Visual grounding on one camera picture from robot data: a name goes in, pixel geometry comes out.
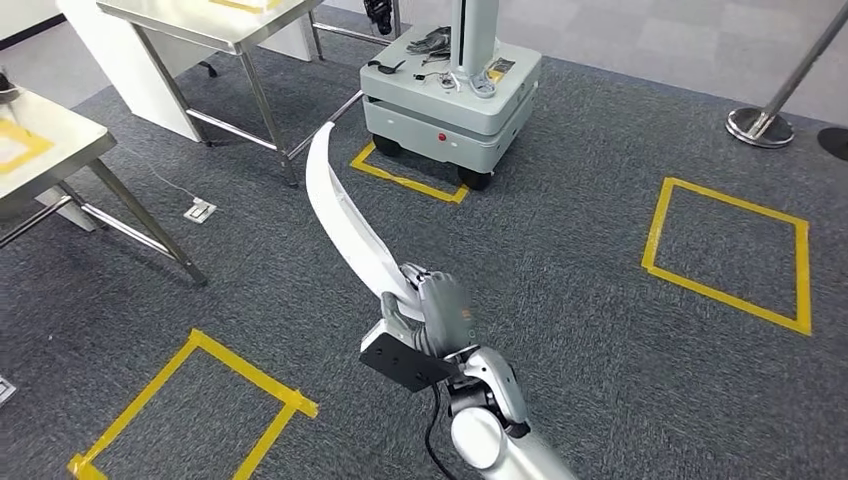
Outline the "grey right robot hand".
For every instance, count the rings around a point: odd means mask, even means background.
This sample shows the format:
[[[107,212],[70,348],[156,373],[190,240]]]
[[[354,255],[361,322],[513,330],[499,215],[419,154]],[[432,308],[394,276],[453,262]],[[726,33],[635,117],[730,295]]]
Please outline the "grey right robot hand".
[[[474,321],[467,295],[456,279],[441,271],[431,271],[413,263],[400,267],[407,283],[417,294],[422,322],[401,313],[398,296],[381,294],[383,318],[403,331],[403,340],[414,350],[430,357],[445,358],[476,345]]]

